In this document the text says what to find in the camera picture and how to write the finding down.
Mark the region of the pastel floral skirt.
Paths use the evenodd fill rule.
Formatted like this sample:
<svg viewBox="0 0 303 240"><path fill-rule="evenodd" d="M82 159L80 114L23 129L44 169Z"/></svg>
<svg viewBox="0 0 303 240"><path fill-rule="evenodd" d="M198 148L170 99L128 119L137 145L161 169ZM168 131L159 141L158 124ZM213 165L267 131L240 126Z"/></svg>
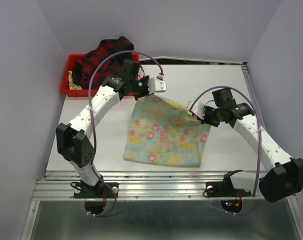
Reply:
<svg viewBox="0 0 303 240"><path fill-rule="evenodd" d="M187 107L158 95L135 103L124 160L167 167L198 168L210 125L201 124Z"/></svg>

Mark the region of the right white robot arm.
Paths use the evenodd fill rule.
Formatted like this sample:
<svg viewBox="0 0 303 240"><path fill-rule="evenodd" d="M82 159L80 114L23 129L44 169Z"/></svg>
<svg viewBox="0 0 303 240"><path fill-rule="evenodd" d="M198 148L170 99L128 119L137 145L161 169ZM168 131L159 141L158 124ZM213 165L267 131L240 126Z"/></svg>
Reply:
<svg viewBox="0 0 303 240"><path fill-rule="evenodd" d="M236 103L229 87L211 88L215 107L195 101L190 107L201 124L218 127L226 123L257 155L256 172L229 171L221 181L208 182L207 198L234 197L237 193L254 197L262 194L270 203L303 190L303 159L293 158L264 129L250 100Z"/></svg>

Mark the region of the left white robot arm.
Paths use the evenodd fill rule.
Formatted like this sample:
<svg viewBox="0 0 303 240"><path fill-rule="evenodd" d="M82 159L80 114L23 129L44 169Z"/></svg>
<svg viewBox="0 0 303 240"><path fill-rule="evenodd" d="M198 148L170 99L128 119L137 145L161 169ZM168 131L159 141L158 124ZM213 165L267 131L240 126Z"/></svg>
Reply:
<svg viewBox="0 0 303 240"><path fill-rule="evenodd" d="M68 123L56 127L57 152L68 161L80 176L79 186L72 187L91 197L98 197L105 189L102 175L96 170L94 158L97 143L96 126L107 112L125 96L132 94L136 100L155 93L155 78L145 76L137 80L140 64L126 59L117 73L108 75L101 83L88 105Z"/></svg>

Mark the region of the red black plaid skirt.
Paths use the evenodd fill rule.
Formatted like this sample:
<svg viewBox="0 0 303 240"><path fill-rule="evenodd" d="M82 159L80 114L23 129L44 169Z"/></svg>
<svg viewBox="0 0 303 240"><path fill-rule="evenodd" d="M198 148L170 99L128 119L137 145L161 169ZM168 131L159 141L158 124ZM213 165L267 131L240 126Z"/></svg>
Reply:
<svg viewBox="0 0 303 240"><path fill-rule="evenodd" d="M103 60L117 52L133 51L134 49L134 44L124 36L121 36L118 39L102 40L95 50L91 50L79 60L75 61L75 65L72 68L73 83L80 86L83 90L87 90L94 71ZM123 53L109 59L97 71L91 88L98 89L102 81L108 75L117 74L124 63L124 60L131 58L131 53Z"/></svg>

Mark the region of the yellow floral cloth in bin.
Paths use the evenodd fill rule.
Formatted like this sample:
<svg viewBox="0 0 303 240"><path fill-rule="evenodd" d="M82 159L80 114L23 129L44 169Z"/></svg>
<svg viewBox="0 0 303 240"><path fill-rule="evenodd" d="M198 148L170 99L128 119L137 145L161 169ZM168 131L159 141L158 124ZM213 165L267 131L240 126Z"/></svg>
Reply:
<svg viewBox="0 0 303 240"><path fill-rule="evenodd" d="M78 90L82 90L83 89L80 85L74 83L74 81L73 81L73 73L72 73L71 70L68 71L68 86L69 86L69 90L78 91Z"/></svg>

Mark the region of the red plastic bin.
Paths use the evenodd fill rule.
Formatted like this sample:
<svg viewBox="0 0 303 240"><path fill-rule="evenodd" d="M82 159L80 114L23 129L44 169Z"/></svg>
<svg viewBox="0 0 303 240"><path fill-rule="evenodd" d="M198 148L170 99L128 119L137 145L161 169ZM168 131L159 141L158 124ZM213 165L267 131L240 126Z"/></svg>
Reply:
<svg viewBox="0 0 303 240"><path fill-rule="evenodd" d="M72 54L68 57L63 78L60 85L60 92L68 97L86 97L90 79L98 65L108 57L108 54L94 50L86 54ZM125 59L135 62L139 61L136 53L125 53L108 60L96 73L92 82L91 94L94 95L102 81L110 74L116 74Z"/></svg>

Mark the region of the aluminium right rail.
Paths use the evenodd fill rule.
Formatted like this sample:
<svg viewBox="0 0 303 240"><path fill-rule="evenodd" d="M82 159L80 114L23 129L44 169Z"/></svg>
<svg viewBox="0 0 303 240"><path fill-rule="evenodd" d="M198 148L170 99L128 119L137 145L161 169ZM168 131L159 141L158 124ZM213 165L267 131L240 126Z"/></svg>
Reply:
<svg viewBox="0 0 303 240"><path fill-rule="evenodd" d="M264 129L265 123L261 115L247 65L243 63L241 69L253 104L252 109L255 110L255 114L247 115L243 117L242 120L237 121L234 130L246 140L257 156L260 157L260 163L264 169L269 171L275 167L275 163L281 162L283 152Z"/></svg>

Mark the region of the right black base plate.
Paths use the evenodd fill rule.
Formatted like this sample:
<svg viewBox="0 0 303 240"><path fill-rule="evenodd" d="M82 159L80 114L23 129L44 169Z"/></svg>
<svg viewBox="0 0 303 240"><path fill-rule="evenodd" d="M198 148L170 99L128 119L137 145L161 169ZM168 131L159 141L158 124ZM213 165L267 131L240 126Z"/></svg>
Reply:
<svg viewBox="0 0 303 240"><path fill-rule="evenodd" d="M250 191L236 189L231 183L224 183L223 181L207 182L203 192L203 196L206 198L238 197L240 194L243 197L252 196Z"/></svg>

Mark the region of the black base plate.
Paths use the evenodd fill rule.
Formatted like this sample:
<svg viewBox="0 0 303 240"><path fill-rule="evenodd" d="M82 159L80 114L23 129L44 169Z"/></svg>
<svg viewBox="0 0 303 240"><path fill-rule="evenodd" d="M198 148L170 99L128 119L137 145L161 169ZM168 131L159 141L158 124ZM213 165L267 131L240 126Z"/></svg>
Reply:
<svg viewBox="0 0 303 240"><path fill-rule="evenodd" d="M117 182L99 181L95 186L90 186L83 181L70 183L73 188L75 199L109 199L118 197L119 184Z"/></svg>
<svg viewBox="0 0 303 240"><path fill-rule="evenodd" d="M223 181L207 182L203 192L203 196L206 198L238 197L240 194L243 197L252 196L250 191L236 189L231 183L224 183Z"/></svg>

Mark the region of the aluminium front rail frame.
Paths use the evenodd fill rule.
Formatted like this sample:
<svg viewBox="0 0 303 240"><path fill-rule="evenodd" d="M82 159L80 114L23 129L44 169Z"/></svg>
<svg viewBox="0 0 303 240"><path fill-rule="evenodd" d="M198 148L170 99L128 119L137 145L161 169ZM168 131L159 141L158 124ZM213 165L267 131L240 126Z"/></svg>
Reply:
<svg viewBox="0 0 303 240"><path fill-rule="evenodd" d="M36 182L23 229L24 240L303 240L297 198L265 203L243 198L243 213L222 211L218 198L203 195L221 171L105 171L119 184L117 204L107 217L87 216L76 199L71 170L48 170Z"/></svg>

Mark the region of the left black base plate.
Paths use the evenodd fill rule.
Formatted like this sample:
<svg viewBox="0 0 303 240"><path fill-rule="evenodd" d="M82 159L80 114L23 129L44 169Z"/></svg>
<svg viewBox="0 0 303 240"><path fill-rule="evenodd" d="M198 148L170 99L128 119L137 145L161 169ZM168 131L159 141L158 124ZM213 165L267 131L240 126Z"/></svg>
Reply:
<svg viewBox="0 0 303 240"><path fill-rule="evenodd" d="M75 199L109 199L118 197L119 184L117 182L99 181L95 186L90 186L83 181L70 183L73 188Z"/></svg>

